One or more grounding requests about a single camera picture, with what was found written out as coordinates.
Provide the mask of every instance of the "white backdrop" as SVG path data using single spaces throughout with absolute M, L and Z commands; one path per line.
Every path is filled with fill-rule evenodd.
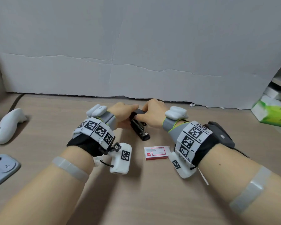
M 0 0 L 7 91 L 251 108 L 281 67 L 281 0 Z

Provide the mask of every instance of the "wooden table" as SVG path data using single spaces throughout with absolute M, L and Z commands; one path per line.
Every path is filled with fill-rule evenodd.
M 0 117 L 15 98 L 15 94 L 10 95 L 0 104 Z M 86 118 L 85 112 L 98 101 L 112 106 L 117 100 L 33 95 L 21 98 L 17 107 L 30 121 L 20 126 L 22 131 L 13 141 L 0 146 L 0 154 L 11 155 L 22 167 L 0 185 L 0 209 L 65 149 L 72 131 Z M 180 106 L 188 109 L 189 120 L 220 123 L 238 149 L 281 175 L 281 135 L 272 126 L 259 123 L 251 111 Z M 133 148 L 129 173 L 113 175 L 106 166 L 94 168 L 68 224 L 243 224 L 205 184 L 199 172 L 184 180 L 168 159 L 145 161 L 146 146 L 169 145 L 173 149 L 174 143 L 166 132 L 149 128 L 151 139 L 146 142 L 131 130 L 115 132 L 116 142 Z

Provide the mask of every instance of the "green tissue package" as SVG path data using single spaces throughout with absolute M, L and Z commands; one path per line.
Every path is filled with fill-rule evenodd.
M 261 123 L 281 127 L 281 101 L 264 94 L 251 111 Z

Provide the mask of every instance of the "gray tape band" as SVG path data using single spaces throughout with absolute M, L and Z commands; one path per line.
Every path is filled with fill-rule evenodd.
M 68 160 L 62 158 L 62 157 L 55 157 L 52 161 L 52 163 L 60 167 L 61 169 L 67 171 L 70 175 L 72 175 L 74 178 L 78 179 L 79 181 L 82 181 L 83 183 L 86 183 L 86 181 L 89 178 L 89 175 L 76 167 L 74 164 L 70 163 Z
M 114 115 L 112 113 L 106 111 L 104 114 L 102 114 L 98 118 L 100 118 L 104 123 L 107 123 L 113 116 Z
M 270 175 L 271 171 L 262 166 L 243 192 L 231 201 L 230 208 L 241 214 L 263 192 Z
M 106 125 L 109 126 L 109 128 L 111 128 L 112 131 L 114 131 L 114 129 L 116 128 L 116 116 L 113 116 L 107 123 Z
M 168 132 L 174 127 L 176 122 L 177 122 L 177 120 L 172 120 L 172 119 L 169 119 L 166 117 L 162 123 L 162 128 Z
M 183 131 L 183 129 L 189 124 L 189 122 L 183 123 L 181 125 L 178 125 L 174 129 L 172 129 L 169 132 L 169 135 L 172 137 L 173 141 L 176 142 L 180 133 Z

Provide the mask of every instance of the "light blue smartphone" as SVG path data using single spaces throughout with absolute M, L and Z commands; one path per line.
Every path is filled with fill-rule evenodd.
M 9 155 L 0 154 L 0 184 L 18 171 L 21 164 Z

